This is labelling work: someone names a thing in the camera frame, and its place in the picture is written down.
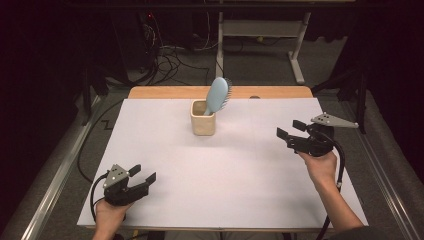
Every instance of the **wooden table edge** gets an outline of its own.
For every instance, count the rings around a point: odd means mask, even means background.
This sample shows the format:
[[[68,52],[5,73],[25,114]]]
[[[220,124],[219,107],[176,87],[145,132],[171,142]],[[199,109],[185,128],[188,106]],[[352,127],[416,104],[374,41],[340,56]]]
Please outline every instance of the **wooden table edge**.
[[[210,86],[137,86],[129,99],[205,99]],[[312,98],[305,86],[233,86],[231,98]]]

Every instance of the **brush handle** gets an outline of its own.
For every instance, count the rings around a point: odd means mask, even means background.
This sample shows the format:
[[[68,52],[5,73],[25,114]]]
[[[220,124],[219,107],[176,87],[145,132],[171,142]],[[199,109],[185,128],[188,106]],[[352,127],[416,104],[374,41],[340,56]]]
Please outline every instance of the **brush handle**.
[[[203,116],[209,116],[209,115],[211,115],[211,110],[209,110],[209,108],[207,107],[205,113],[203,113]]]

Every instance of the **beige cup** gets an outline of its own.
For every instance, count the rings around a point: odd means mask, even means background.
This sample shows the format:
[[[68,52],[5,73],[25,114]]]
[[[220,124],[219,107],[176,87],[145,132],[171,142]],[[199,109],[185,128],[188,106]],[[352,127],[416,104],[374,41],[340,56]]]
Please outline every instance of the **beige cup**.
[[[203,116],[206,111],[206,100],[194,100],[191,104],[191,127],[193,133],[199,136],[211,136],[215,133],[216,115]]]

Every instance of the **gray floor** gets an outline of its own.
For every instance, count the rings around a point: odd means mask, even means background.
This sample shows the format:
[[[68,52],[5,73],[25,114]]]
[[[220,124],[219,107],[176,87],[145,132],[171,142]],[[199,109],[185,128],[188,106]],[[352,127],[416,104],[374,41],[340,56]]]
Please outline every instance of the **gray floor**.
[[[303,44],[299,63],[306,86],[312,87],[328,79],[344,42],[345,40],[339,40],[326,43],[319,39]],[[227,39],[224,45],[224,73],[234,85],[297,85],[286,55],[287,51],[293,49],[293,40],[281,40],[271,46],[246,41],[242,48],[241,46],[238,40],[233,39]],[[190,52],[178,49],[177,52],[180,61],[192,67],[180,65],[178,71],[174,71],[176,75],[172,79],[159,85],[210,85],[215,75],[215,50]],[[164,62],[167,59],[178,62],[175,54],[173,57],[164,54],[159,59]],[[163,71],[170,68],[169,64],[161,65]],[[137,71],[130,71],[129,75],[134,79],[139,77]],[[162,77],[162,73],[159,73],[156,80]],[[110,94],[96,105],[99,106],[98,112],[103,113],[126,98],[128,91],[125,88],[111,88]],[[316,95],[323,111],[353,121],[354,99],[351,102],[339,102],[335,97],[336,92],[337,89],[325,90]],[[102,121],[93,127],[81,151],[81,167],[90,178],[94,177],[111,135],[111,130],[105,128],[104,120],[108,120],[109,125],[113,126],[119,108],[120,104],[111,108],[101,118]],[[1,239],[22,238],[56,171],[72,151],[83,128],[83,117],[80,111],[22,200]],[[346,153],[346,169],[363,204],[368,222],[389,233],[390,239],[420,239],[419,236],[424,236],[424,232],[417,226],[424,224],[424,187],[402,155],[370,93],[367,96],[365,121],[367,134],[337,128],[336,140]],[[89,189],[90,184],[82,178],[74,164],[54,208],[46,214],[49,218],[38,239],[90,239],[93,230],[76,226]],[[128,238],[133,231],[123,230],[122,234]],[[298,239],[315,237],[316,233],[297,235]]]

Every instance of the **metal rail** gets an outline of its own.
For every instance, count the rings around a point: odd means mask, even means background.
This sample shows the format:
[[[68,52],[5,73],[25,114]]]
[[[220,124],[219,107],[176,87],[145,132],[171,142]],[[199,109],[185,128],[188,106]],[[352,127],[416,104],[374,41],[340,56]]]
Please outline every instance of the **metal rail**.
[[[35,240],[40,236],[57,200],[59,199],[60,193],[65,186],[68,176],[72,171],[72,167],[75,164],[75,159],[78,156],[78,152],[81,149],[82,143],[84,142],[84,139],[86,138],[90,128],[93,127],[92,125],[98,116],[101,103],[103,103],[103,101],[101,101],[100,97],[97,96],[92,104],[93,109],[95,109],[92,118],[79,131],[78,138],[74,146],[60,164],[56,175],[54,176],[49,188],[46,191],[46,194],[41,200],[41,203],[38,206],[34,216],[32,217],[31,222],[25,230],[25,233],[21,238],[22,240]]]
[[[143,4],[143,3],[73,3],[63,0],[62,3],[71,9],[89,11],[198,11],[198,12],[282,12],[282,11],[370,11],[394,7],[388,3],[357,3],[304,1],[304,2],[260,2],[260,3],[206,3],[206,4]]]
[[[348,116],[354,118],[355,114],[353,113],[353,109],[349,103],[342,102],[343,108],[346,110]],[[419,236],[416,227],[411,221],[408,212],[404,207],[404,203],[402,199],[397,194],[393,185],[391,184],[389,177],[385,173],[380,161],[371,147],[370,142],[368,141],[366,135],[361,134],[359,131],[356,131],[358,137],[364,147],[364,150],[369,158],[369,163],[371,166],[371,171],[374,174],[377,184],[382,190],[382,194],[384,195],[387,205],[392,211],[392,214],[399,225],[402,234],[405,239],[408,240],[419,240],[421,237]]]

